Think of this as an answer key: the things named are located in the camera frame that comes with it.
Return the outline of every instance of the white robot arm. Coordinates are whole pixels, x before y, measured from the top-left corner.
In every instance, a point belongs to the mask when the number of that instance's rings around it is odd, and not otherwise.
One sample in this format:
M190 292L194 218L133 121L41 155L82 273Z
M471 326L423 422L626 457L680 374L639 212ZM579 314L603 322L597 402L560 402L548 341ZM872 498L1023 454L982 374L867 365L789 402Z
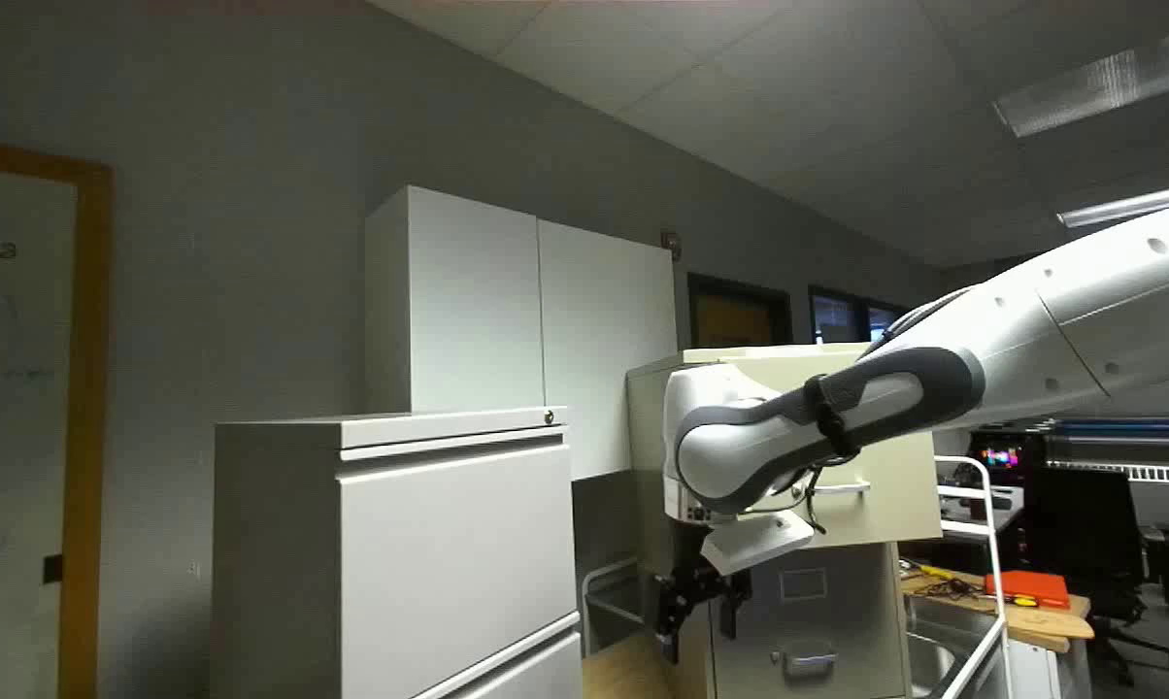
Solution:
M697 529L687 546L729 594L729 576L810 539L799 521L745 508L803 476L810 491L867 442L1051 415L1150 379L1169 379L1169 208L924 304L796 393L770 394L729 365L673 374L665 511Z

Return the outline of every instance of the metal rack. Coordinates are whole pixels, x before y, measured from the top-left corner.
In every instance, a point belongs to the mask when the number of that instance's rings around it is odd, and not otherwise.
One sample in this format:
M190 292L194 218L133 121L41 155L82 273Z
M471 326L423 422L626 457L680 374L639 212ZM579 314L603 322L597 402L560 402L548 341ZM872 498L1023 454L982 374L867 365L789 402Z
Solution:
M635 559L614 559L591 568L582 576L582 657L597 651L597 626L594 612L616 617L630 627L639 627L639 589L635 589Z
M942 530L951 535L974 535L985 543L991 556L991 576L992 576L992 626L985 627L985 636L978 642L978 649L961 660L961 668L955 673L955 679L942 687L942 699L965 696L965 687L978 679L982 665L991 651L997 651L997 645L1005 649L1005 586L1000 586L1000 551L997 551L997 521L992 521L992 484L982 462L961 457L961 454L934 454L939 466L969 466L978 473L978 484L959 488L959 484L934 484L934 498L951 498L951 501L982 501L982 524L969 521L939 521ZM1005 679L1005 696L1008 696L1008 665L1005 651L997 657L1000 665L1000 679Z

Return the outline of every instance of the ceiling light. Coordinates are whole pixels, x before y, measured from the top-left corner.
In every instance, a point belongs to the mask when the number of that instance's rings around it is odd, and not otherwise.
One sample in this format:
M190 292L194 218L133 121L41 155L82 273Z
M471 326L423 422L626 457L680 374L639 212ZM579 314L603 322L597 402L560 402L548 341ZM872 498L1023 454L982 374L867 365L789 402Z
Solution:
M1111 224L1111 221L1127 221L1127 218L1146 218L1158 208L1169 208L1169 190L1118 198L1118 200L1102 200L1102 207L1084 207L1084 208L1065 208L1065 212L1054 212L1054 221L1069 227L1096 227L1096 224Z
M1013 88L992 102L992 111L1023 141L1159 94L1169 94L1169 33L1152 46L1120 50Z

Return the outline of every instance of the wall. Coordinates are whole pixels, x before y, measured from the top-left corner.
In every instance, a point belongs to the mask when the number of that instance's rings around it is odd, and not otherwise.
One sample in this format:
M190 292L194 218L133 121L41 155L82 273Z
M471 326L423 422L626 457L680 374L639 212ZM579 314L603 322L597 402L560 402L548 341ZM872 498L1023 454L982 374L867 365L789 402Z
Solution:
M403 183L792 292L924 268L355 0L0 0L0 145L117 170L102 696L201 696L218 419L355 402L359 218Z

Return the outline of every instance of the door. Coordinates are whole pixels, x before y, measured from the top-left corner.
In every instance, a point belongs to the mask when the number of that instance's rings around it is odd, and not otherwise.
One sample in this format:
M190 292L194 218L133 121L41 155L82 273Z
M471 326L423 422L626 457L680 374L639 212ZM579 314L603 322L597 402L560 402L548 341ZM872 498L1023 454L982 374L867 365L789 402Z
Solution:
M0 148L0 699L91 696L102 207Z
M783 346L789 296L713 277L691 277L691 346Z

